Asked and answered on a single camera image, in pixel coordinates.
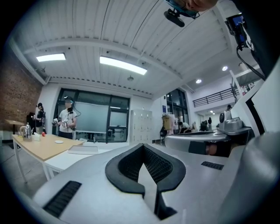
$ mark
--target black vent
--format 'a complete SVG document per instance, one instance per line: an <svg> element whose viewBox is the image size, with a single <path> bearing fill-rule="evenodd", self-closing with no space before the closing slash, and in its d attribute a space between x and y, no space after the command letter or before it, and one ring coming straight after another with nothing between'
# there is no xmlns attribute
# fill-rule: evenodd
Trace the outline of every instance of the black vent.
<svg viewBox="0 0 280 224"><path fill-rule="evenodd" d="M218 163L211 163L211 162L207 162L207 161L204 161L202 164L202 166L207 166L207 167L210 167L210 168L214 168L214 169L217 169L217 170L222 170L224 165L222 164L218 164Z"/></svg>
<svg viewBox="0 0 280 224"><path fill-rule="evenodd" d="M54 217L59 217L82 184L69 181L44 207Z"/></svg>
<svg viewBox="0 0 280 224"><path fill-rule="evenodd" d="M135 150L119 162L119 171L129 179L138 182L139 171L142 167L142 148Z"/></svg>
<svg viewBox="0 0 280 224"><path fill-rule="evenodd" d="M173 166L169 161L154 153L148 148L145 148L144 152L144 164L155 183L158 183L159 181L163 180L172 172Z"/></svg>

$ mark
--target glass wall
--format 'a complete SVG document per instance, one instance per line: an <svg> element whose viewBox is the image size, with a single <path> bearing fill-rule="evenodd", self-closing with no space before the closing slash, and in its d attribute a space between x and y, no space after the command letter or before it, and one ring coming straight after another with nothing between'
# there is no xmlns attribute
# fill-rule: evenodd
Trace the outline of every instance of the glass wall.
<svg viewBox="0 0 280 224"><path fill-rule="evenodd" d="M65 109L64 97L71 96L77 113L76 139L98 142L126 142L130 99L79 90L61 89L54 118ZM58 127L53 127L53 134Z"/></svg>
<svg viewBox="0 0 280 224"><path fill-rule="evenodd" d="M176 124L179 122L189 123L189 115L187 108L186 95L183 91L175 89L166 94L167 111L169 114L174 114Z"/></svg>

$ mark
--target black shirt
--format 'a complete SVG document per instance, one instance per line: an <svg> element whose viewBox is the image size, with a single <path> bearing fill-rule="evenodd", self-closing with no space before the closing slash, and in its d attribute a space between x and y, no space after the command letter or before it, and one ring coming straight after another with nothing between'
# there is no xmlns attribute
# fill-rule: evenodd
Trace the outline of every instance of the black shirt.
<svg viewBox="0 0 280 224"><path fill-rule="evenodd" d="M40 110L38 112L37 118L41 118L43 117L44 112L42 110ZM38 121L36 120L36 127L41 127L42 126L42 120Z"/></svg>

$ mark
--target table leg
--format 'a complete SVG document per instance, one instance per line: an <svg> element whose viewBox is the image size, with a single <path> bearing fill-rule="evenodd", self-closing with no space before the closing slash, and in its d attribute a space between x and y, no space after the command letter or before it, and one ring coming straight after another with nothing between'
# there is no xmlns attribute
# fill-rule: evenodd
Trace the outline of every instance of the table leg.
<svg viewBox="0 0 280 224"><path fill-rule="evenodd" d="M43 165L43 169L44 169L44 172L45 172L45 177L49 181L51 178L50 178L50 174L49 174L48 168L47 168L47 166L45 165L44 162L42 163L42 165Z"/></svg>
<svg viewBox="0 0 280 224"><path fill-rule="evenodd" d="M54 173L53 173L53 169L48 167L49 169L49 175L51 176L51 178L54 178Z"/></svg>
<svg viewBox="0 0 280 224"><path fill-rule="evenodd" d="M15 140L13 140L13 142L14 142L14 154L16 156L17 166L18 166L19 172L21 173L21 176L22 176L24 182L27 183L26 178L25 178L25 174L22 171L21 162L19 160L17 143L15 142Z"/></svg>

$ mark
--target wooden table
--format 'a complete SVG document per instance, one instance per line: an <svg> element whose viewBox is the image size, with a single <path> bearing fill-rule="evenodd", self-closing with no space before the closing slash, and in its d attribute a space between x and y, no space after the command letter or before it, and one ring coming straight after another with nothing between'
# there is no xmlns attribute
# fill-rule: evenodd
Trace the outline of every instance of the wooden table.
<svg viewBox="0 0 280 224"><path fill-rule="evenodd" d="M13 135L16 133L16 125L20 125L20 126L25 125L24 123L19 122L19 121L13 121L13 120L8 120L8 119L5 119L5 121L8 124L12 124L13 125Z"/></svg>
<svg viewBox="0 0 280 224"><path fill-rule="evenodd" d="M19 168L19 171L21 173L21 176L26 181L25 175L22 171L21 162L18 156L18 149L17 144L24 149L28 154L33 156L35 159L40 161L43 165L43 169L45 172L45 175L47 177L47 180L50 180L49 171L45 165L45 161L68 150L73 145L82 145L83 142L76 141L72 139L62 138L55 135L46 135L45 137L41 136L40 141L34 141L34 139L31 142L23 141L23 138L18 135L12 135L13 141L14 141L14 153L16 155L17 165ZM56 140L61 140L63 143L58 144L55 143Z"/></svg>

